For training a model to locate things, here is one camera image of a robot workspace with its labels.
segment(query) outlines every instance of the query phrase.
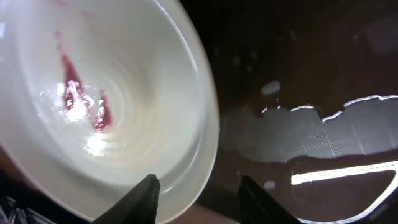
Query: water droplet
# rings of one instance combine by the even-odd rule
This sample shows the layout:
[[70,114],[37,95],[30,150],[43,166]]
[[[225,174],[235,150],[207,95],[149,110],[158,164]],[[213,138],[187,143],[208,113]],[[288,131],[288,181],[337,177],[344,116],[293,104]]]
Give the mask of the water droplet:
[[269,190],[269,189],[274,189],[276,187],[276,183],[272,180],[268,180],[264,183],[264,188]]
[[261,88],[261,93],[264,95],[269,95],[269,94],[276,93],[279,90],[280,90],[280,83],[278,81],[271,81],[271,82],[265,84]]

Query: white bowl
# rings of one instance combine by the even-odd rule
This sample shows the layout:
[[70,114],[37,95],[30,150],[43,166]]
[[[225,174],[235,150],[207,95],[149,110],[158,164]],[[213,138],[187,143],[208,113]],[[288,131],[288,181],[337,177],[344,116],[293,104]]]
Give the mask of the white bowl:
[[[43,193],[93,220],[153,173],[157,223],[196,200],[215,160],[218,109],[177,1],[2,0],[0,27],[0,141]],[[90,110],[105,91],[108,129],[95,131],[82,105],[65,108],[60,42]]]

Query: red stain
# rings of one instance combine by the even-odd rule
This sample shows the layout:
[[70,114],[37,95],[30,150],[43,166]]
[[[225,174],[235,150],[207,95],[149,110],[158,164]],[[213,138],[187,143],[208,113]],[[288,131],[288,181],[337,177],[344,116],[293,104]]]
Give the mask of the red stain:
[[58,51],[61,54],[62,65],[65,69],[65,92],[63,95],[63,101],[65,104],[65,108],[70,110],[73,108],[76,100],[81,100],[86,108],[86,114],[88,119],[91,121],[94,129],[98,132],[104,130],[108,126],[111,125],[111,112],[108,107],[108,103],[105,97],[105,91],[101,90],[101,101],[99,104],[101,107],[99,108],[97,118],[94,118],[92,110],[90,110],[90,102],[86,99],[86,94],[83,89],[83,83],[80,80],[79,75],[76,72],[75,67],[73,66],[71,60],[66,55],[63,44],[62,44],[62,36],[59,31],[56,31],[55,37],[58,39]]
[[112,123],[111,112],[106,101],[104,90],[101,90],[101,100],[99,101],[99,104],[101,105],[101,107],[99,108],[97,121],[94,125],[96,131],[102,131],[107,126],[110,126]]

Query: dark countertop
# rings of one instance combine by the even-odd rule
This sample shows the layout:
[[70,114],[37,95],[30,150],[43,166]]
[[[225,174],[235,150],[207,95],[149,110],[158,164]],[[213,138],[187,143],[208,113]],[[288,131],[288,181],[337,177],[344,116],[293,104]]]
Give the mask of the dark countertop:
[[[396,169],[385,162],[398,161],[398,2],[181,2],[211,63],[221,117],[198,203],[238,219],[242,175],[310,221],[348,219],[385,198]],[[263,94],[272,81],[278,91]],[[339,177],[292,184],[321,170]]]

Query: wet surface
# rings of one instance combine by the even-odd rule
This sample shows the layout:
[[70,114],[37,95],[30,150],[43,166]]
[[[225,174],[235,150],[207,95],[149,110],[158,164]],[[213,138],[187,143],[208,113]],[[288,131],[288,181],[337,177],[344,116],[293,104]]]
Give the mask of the wet surface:
[[68,111],[71,110],[76,101],[83,103],[85,113],[87,114],[87,118],[92,123],[93,128],[97,132],[103,131],[112,124],[111,110],[108,107],[105,91],[100,90],[101,99],[98,101],[100,108],[98,110],[97,117],[95,117],[94,112],[92,112],[92,105],[90,105],[88,100],[91,98],[85,93],[85,90],[83,89],[83,82],[81,81],[75,66],[63,48],[61,33],[56,32],[55,38],[58,41],[57,49],[61,55],[62,65],[65,70],[65,92],[63,94],[65,109]]
[[249,175],[296,217],[320,222],[354,217],[396,188],[397,2],[182,3],[220,105],[210,184],[235,192]]

